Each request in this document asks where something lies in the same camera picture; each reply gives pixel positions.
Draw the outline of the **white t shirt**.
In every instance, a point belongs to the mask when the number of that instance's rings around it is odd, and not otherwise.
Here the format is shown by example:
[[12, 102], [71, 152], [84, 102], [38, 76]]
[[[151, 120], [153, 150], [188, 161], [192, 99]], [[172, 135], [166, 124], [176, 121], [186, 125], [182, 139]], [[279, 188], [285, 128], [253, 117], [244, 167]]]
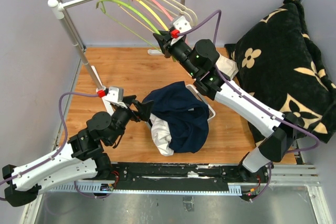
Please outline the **white t shirt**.
[[163, 156], [172, 156], [174, 151], [169, 147], [172, 137], [168, 123], [151, 114], [150, 116], [152, 140]]

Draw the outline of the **navy blue t shirt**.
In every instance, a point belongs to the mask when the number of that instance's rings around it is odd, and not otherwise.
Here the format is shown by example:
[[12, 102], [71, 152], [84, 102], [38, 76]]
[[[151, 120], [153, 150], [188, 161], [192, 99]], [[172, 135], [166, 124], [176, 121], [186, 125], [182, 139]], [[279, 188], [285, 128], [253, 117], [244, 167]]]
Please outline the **navy blue t shirt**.
[[149, 123], [152, 140], [163, 156], [196, 153], [208, 133], [208, 105], [179, 81], [151, 91], [143, 102], [153, 101]]

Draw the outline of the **yellow hanger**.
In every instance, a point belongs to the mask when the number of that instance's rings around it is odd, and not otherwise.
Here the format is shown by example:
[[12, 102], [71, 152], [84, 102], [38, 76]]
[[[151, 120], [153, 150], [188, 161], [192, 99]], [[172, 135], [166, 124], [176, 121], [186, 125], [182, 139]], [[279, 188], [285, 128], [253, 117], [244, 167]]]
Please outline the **yellow hanger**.
[[148, 17], [152, 18], [161, 28], [163, 28], [166, 31], [169, 30], [166, 23], [156, 13], [156, 10], [158, 10], [158, 9], [151, 6], [150, 3], [143, 2], [141, 0], [129, 0], [129, 3], [127, 4], [127, 7], [129, 7], [139, 17], [140, 16], [141, 17], [145, 16], [145, 14], [147, 14]]

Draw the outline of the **green hanger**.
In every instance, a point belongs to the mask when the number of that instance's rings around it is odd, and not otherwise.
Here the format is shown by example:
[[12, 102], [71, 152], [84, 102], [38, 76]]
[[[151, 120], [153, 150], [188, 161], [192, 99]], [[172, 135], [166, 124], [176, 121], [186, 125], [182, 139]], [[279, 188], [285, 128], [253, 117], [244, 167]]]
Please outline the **green hanger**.
[[149, 42], [145, 38], [141, 37], [139, 34], [137, 34], [135, 31], [133, 31], [130, 27], [128, 27], [124, 23], [118, 21], [117, 19], [115, 19], [114, 17], [109, 15], [107, 13], [105, 5], [104, 5], [105, 2], [111, 2], [111, 3], [117, 4], [126, 14], [128, 14], [130, 17], [132, 17], [134, 20], [136, 20], [139, 24], [141, 24], [143, 27], [145, 27], [151, 33], [159, 33], [159, 30], [155, 27], [155, 25], [146, 16], [142, 16], [142, 17], [140, 16], [139, 17], [129, 7], [127, 7], [127, 4], [129, 3], [129, 0], [120, 0], [120, 1], [118, 1], [118, 0], [99, 0], [96, 3], [96, 8], [100, 7], [101, 11], [107, 17], [111, 18], [114, 22], [118, 23], [119, 25], [121, 25], [122, 27], [127, 29], [129, 32], [133, 33], [135, 36], [137, 36], [138, 38], [140, 38], [141, 40], [146, 42], [148, 45], [150, 45], [155, 50], [160, 51], [160, 49], [157, 46], [153, 45], [151, 42]]

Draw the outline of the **metal clothes rack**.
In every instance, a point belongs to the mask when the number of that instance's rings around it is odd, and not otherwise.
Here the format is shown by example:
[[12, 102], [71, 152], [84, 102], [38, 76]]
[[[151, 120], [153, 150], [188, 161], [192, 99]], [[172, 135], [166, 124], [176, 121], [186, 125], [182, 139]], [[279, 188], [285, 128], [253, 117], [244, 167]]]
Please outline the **metal clothes rack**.
[[82, 64], [85, 66], [89, 76], [93, 80], [97, 90], [104, 91], [106, 87], [98, 79], [99, 76], [95, 72], [96, 69], [92, 67], [91, 64], [89, 63], [85, 55], [86, 46], [83, 44], [79, 34], [77, 33], [77, 30], [73, 22], [71, 21], [70, 16], [67, 13], [67, 9], [90, 2], [90, 1], [95, 1], [95, 0], [73, 0], [73, 1], [64, 2], [64, 3], [61, 2], [60, 0], [48, 0], [48, 6], [52, 10], [56, 19], [59, 20], [60, 23], [62, 24], [64, 30], [66, 31], [68, 37], [70, 38], [72, 45], [77, 50], [77, 53], [79, 54]]

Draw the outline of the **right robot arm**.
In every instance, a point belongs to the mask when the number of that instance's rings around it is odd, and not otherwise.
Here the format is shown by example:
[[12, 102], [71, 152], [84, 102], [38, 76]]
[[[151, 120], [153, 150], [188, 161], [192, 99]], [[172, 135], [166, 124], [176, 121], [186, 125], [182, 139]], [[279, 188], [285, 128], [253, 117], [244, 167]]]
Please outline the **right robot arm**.
[[186, 37], [174, 38], [169, 31], [154, 33], [165, 57], [173, 57], [194, 79], [197, 91], [242, 116], [262, 134], [261, 144], [248, 152], [238, 165], [238, 177], [250, 182], [270, 162], [283, 159], [297, 135], [298, 120], [292, 114], [276, 111], [229, 81], [217, 69], [220, 54], [209, 39], [199, 40], [194, 48]]

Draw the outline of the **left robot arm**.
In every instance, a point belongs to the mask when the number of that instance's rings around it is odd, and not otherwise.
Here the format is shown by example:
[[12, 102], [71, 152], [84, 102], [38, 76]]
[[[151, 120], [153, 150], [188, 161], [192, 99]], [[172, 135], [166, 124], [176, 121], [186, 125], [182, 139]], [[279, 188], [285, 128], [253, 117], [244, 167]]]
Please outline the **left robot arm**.
[[101, 99], [106, 110], [94, 114], [76, 135], [66, 136], [60, 147], [26, 165], [2, 168], [1, 184], [7, 184], [2, 201], [19, 207], [59, 185], [79, 179], [105, 180], [112, 175], [104, 147], [117, 148], [130, 121], [147, 122], [154, 102], [140, 102], [136, 95]]

